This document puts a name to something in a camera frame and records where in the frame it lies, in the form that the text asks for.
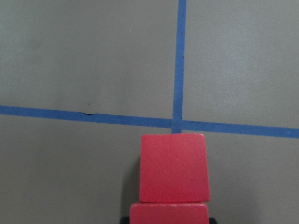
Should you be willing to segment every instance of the red object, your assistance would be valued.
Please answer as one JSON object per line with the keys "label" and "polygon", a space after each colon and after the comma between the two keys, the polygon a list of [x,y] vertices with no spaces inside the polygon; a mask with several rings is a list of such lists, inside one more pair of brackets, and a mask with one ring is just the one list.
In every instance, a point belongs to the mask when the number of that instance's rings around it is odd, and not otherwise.
{"label": "red object", "polygon": [[186,203],[207,202],[209,199],[204,135],[183,133],[142,136],[141,202]]}
{"label": "red object", "polygon": [[134,203],[130,224],[208,224],[207,206],[201,203]]}

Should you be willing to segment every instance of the gray floor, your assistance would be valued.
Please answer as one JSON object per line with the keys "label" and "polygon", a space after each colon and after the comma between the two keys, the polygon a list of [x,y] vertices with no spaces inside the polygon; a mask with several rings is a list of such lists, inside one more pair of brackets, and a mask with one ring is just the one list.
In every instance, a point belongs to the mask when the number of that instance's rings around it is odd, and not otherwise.
{"label": "gray floor", "polygon": [[[172,117],[177,1],[0,0],[0,105]],[[185,120],[299,128],[299,1],[188,0]],[[0,115],[0,223],[118,224],[143,133]],[[299,140],[204,133],[210,216],[296,223]]]}

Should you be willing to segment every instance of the cube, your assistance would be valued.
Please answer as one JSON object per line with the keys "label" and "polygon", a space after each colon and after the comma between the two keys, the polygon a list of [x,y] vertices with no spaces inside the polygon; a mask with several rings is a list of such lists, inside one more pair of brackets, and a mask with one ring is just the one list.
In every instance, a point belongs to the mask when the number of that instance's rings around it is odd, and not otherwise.
{"label": "cube", "polygon": [[142,136],[140,202],[186,203],[209,199],[204,135]]}
{"label": "cube", "polygon": [[209,224],[208,210],[201,203],[134,203],[130,224]]}

